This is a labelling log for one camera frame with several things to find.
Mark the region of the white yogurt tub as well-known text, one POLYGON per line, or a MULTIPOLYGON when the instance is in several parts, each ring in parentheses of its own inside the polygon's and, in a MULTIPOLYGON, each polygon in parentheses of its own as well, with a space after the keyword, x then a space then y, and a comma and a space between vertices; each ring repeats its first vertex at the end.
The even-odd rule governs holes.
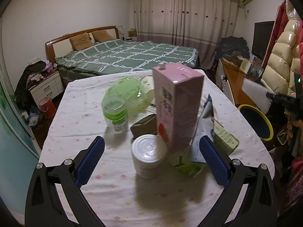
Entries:
POLYGON ((131 146, 136 173, 144 179, 156 177, 167 155, 167 146, 157 135, 137 137, 131 146))

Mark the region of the dark clothes on nightstand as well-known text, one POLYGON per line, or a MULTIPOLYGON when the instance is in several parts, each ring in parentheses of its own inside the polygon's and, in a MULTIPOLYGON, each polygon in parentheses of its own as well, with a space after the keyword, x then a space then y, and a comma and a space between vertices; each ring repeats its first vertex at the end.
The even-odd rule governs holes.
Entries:
POLYGON ((35 80, 31 79, 37 74, 42 73, 45 67, 46 63, 44 61, 38 61, 28 65, 23 71, 14 92, 16 104, 21 111, 30 113, 32 106, 35 105, 34 99, 29 91, 29 89, 35 85, 35 80))

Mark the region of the green snack wrapper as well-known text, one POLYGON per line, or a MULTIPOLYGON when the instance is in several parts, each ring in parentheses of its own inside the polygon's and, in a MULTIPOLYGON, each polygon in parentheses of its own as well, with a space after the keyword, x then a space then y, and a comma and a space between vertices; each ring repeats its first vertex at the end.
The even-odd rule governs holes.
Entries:
POLYGON ((197 177, 206 167, 205 163, 189 161, 189 154, 187 150, 170 154, 168 156, 168 161, 171 166, 188 178, 197 177))

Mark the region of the bed with green plaid duvet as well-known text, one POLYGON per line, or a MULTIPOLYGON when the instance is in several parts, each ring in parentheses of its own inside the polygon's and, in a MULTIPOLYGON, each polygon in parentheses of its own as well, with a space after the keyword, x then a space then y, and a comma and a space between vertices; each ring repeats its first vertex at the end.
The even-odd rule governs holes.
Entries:
POLYGON ((55 58, 60 67, 93 75, 151 70, 162 62, 182 63, 195 68, 197 60, 198 50, 195 48, 157 44, 150 40, 146 42, 110 40, 55 58))

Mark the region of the wooden headboard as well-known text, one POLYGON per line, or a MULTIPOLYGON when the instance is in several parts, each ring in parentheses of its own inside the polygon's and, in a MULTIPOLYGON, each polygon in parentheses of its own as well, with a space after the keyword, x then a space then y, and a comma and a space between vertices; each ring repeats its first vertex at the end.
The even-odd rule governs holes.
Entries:
POLYGON ((47 59, 52 63, 55 64, 55 58, 59 56, 65 56, 69 52, 73 50, 72 44, 70 42, 70 38, 87 33, 91 39, 91 41, 94 43, 94 38, 92 36, 93 31, 97 30, 106 30, 109 35, 111 35, 115 39, 120 38, 120 34, 118 31, 117 26, 106 26, 106 27, 98 27, 98 28, 92 28, 87 30, 82 30, 74 33, 65 34, 61 37, 58 37, 54 40, 51 40, 45 44, 46 49, 46 56, 47 59))

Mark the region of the white dotted tablecloth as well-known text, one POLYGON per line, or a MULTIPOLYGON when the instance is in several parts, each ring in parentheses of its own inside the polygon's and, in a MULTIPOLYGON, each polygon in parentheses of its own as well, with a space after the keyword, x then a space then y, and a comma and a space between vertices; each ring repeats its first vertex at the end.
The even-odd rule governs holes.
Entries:
POLYGON ((197 226, 223 188, 204 168, 189 178, 165 161, 153 179, 136 174, 130 130, 113 133, 101 102, 105 91, 123 77, 141 79, 150 70, 96 76, 69 83, 44 142, 40 162, 60 165, 89 147, 96 136, 105 152, 81 191, 106 226, 197 226))

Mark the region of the brown pillow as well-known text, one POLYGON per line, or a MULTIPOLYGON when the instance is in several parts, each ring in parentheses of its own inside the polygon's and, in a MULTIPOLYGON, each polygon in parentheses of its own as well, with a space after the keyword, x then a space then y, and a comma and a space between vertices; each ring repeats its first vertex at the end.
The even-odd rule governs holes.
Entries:
POLYGON ((94 45, 87 32, 73 36, 69 41, 72 49, 76 51, 81 51, 94 45))
POLYGON ((114 38, 106 30, 97 30, 92 32, 94 40, 98 43, 114 40, 114 38))

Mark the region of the clear green plastic bottle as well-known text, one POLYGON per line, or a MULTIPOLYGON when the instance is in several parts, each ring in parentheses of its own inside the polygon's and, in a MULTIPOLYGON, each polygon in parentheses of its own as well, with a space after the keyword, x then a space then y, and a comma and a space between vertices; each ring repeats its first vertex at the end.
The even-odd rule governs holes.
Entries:
POLYGON ((125 100, 121 96, 108 96, 103 98, 101 106, 107 127, 115 133, 124 132, 128 127, 125 100))

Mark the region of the red bucket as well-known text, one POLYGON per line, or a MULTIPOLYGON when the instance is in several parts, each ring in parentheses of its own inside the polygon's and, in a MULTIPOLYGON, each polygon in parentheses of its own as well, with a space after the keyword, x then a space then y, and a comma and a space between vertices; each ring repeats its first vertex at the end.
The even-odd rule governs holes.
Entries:
POLYGON ((54 115, 56 113, 56 108, 50 97, 43 98, 39 102, 38 107, 43 112, 46 119, 54 117, 54 115))

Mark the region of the black bin yellow rim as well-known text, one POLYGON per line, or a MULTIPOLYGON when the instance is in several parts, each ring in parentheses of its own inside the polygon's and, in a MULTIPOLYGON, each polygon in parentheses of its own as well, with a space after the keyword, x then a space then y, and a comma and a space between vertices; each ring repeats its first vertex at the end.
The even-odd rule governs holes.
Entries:
POLYGON ((273 139, 273 127, 258 108, 243 104, 238 107, 238 110, 263 142, 269 142, 273 139))

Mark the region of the right brown pillow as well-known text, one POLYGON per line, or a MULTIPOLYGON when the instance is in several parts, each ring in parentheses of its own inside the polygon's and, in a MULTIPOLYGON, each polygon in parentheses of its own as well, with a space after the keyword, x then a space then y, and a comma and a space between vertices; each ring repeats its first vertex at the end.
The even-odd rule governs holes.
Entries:
POLYGON ((94 40, 98 43, 114 40, 114 38, 106 30, 97 30, 92 32, 94 40))

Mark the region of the cream puffer jacket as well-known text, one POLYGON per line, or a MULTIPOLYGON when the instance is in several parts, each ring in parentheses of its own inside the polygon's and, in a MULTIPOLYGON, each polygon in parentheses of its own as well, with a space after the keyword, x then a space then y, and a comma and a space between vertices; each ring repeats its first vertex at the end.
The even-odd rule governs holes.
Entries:
POLYGON ((299 58, 295 57, 295 31, 299 26, 299 19, 290 19, 283 33, 274 44, 268 63, 261 77, 261 83, 274 93, 295 97, 295 76, 301 75, 299 58))

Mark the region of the brown small box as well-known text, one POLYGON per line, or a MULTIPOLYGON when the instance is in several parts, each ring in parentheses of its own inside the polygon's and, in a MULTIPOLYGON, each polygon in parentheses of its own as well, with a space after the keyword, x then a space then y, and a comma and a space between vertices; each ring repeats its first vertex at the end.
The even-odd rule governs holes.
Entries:
POLYGON ((156 114, 150 114, 140 119, 138 122, 131 126, 130 130, 133 134, 134 139, 146 134, 157 135, 156 114))

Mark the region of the left brown pillow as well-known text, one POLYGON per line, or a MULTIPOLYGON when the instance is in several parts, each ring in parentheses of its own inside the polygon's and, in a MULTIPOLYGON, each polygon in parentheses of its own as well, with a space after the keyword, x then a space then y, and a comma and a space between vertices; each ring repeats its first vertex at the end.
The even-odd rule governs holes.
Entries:
POLYGON ((76 51, 81 51, 94 45, 87 32, 73 36, 69 41, 72 49, 76 51))

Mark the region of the white paper cup apple print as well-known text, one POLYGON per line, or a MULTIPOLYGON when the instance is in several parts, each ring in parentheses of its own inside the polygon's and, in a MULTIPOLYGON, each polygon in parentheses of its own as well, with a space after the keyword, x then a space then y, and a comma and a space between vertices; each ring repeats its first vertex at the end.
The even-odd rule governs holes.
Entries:
POLYGON ((146 101, 155 104, 154 78, 152 75, 145 75, 140 79, 141 86, 146 94, 146 101))

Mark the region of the pile of dark clothes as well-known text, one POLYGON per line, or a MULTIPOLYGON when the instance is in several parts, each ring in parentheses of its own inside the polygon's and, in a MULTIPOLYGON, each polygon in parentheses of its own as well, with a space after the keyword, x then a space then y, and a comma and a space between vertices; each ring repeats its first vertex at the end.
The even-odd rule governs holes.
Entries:
POLYGON ((215 60, 219 60, 224 54, 232 55, 233 52, 239 52, 243 58, 250 58, 247 41, 243 37, 229 36, 222 38, 215 49, 215 60))

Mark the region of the pink milk carton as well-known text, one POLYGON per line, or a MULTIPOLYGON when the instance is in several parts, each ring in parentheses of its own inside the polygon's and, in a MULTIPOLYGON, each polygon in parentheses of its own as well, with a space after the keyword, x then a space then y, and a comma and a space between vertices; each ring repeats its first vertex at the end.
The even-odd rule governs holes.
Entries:
POLYGON ((171 153, 190 145, 200 106, 204 75, 181 63, 153 67, 157 132, 171 153))

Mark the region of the pink striped curtain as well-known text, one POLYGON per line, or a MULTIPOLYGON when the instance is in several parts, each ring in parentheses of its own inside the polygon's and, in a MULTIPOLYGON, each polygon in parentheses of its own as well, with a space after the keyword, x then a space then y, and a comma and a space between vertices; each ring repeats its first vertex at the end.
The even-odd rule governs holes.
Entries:
POLYGON ((139 41, 198 50, 199 66, 210 69, 222 38, 232 36, 239 0, 133 0, 139 41))

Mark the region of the blue white pen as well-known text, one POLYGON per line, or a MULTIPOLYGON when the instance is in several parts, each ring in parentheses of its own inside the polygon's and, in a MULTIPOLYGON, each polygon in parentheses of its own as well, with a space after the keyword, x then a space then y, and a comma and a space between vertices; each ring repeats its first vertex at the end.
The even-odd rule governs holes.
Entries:
POLYGON ((213 112, 213 102, 210 95, 208 95, 206 102, 203 106, 203 111, 201 113, 202 118, 213 118, 214 112, 213 112))

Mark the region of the white nightstand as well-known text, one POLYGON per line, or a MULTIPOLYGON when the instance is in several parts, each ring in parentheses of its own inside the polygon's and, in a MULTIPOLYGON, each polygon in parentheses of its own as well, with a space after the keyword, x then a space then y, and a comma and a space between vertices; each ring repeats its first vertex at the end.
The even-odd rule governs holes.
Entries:
POLYGON ((53 71, 40 83, 31 87, 29 91, 37 105, 46 97, 51 99, 57 97, 64 92, 59 72, 57 70, 53 71))

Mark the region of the wooden desk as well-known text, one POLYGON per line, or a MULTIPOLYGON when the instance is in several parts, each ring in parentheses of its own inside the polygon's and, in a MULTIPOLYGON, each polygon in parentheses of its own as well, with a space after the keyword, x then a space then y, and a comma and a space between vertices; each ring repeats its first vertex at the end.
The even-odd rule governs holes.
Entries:
POLYGON ((247 96, 242 90, 242 84, 244 79, 249 79, 254 82, 257 81, 256 78, 249 76, 239 70, 236 66, 227 63, 224 59, 220 59, 222 68, 224 71, 224 76, 226 79, 226 84, 223 87, 223 92, 227 98, 235 105, 239 107, 240 105, 251 105, 256 107, 255 103, 247 96))

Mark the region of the red puffer jacket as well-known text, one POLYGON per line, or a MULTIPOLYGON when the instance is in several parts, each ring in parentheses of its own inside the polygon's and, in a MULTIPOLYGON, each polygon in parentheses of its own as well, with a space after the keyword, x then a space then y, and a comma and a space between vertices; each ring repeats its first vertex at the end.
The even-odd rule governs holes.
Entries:
POLYGON ((298 28, 296 28, 295 31, 295 36, 297 38, 296 43, 298 43, 298 46, 295 46, 294 53, 295 53, 295 57, 298 56, 299 58, 299 70, 300 67, 302 67, 302 20, 299 17, 299 15, 296 13, 296 10, 294 9, 290 1, 285 0, 277 9, 277 14, 272 29, 272 33, 270 36, 270 41, 262 63, 263 68, 266 67, 273 46, 277 42, 279 36, 283 33, 286 24, 288 21, 290 21, 290 19, 299 19, 299 26, 298 28))

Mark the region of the black television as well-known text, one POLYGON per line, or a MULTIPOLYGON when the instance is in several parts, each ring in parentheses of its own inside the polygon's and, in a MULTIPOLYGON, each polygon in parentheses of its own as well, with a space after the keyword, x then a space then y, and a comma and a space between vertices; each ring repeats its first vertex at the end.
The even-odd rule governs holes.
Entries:
POLYGON ((254 24, 254 36, 252 54, 263 60, 271 38, 274 21, 256 22, 254 24))

